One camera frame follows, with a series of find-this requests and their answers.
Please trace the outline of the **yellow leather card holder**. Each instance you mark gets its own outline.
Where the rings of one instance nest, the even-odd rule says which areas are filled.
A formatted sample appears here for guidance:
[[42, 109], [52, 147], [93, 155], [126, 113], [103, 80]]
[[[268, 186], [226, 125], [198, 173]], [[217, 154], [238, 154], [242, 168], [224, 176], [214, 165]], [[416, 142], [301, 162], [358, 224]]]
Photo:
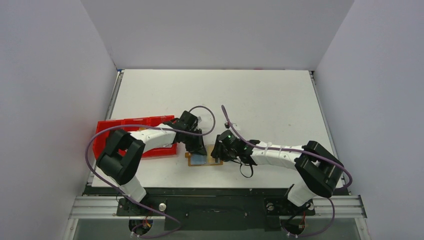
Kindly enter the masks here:
[[223, 161], [218, 158], [213, 158], [211, 153], [214, 149], [213, 145], [206, 145], [206, 155], [185, 153], [185, 158], [188, 160], [189, 167], [206, 167], [206, 166], [221, 166]]

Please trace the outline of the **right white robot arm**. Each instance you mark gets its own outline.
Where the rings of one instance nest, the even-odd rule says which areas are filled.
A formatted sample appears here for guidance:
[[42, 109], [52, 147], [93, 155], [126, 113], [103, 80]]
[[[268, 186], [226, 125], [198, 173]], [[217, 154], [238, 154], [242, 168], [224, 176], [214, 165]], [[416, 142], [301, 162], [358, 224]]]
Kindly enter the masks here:
[[211, 157], [223, 162], [240, 160], [249, 167], [269, 165], [297, 171], [301, 180], [282, 199], [282, 207], [289, 214], [316, 196], [330, 198], [344, 167], [316, 141], [298, 146], [274, 145], [255, 139], [244, 141], [230, 130], [217, 135]]

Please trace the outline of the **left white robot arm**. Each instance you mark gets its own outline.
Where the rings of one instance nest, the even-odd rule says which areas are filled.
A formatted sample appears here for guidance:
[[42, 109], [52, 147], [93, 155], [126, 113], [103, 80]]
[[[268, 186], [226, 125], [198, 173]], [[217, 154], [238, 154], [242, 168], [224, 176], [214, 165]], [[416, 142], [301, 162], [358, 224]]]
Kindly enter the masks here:
[[147, 191], [136, 176], [143, 154], [156, 148], [183, 143], [187, 152], [207, 155], [203, 132], [198, 128], [198, 123], [197, 116], [184, 111], [179, 118], [165, 121], [154, 128], [138, 131], [121, 128], [109, 134], [104, 149], [96, 159], [96, 166], [131, 198], [129, 208], [136, 215], [143, 215], [149, 210], [149, 201], [145, 198]]

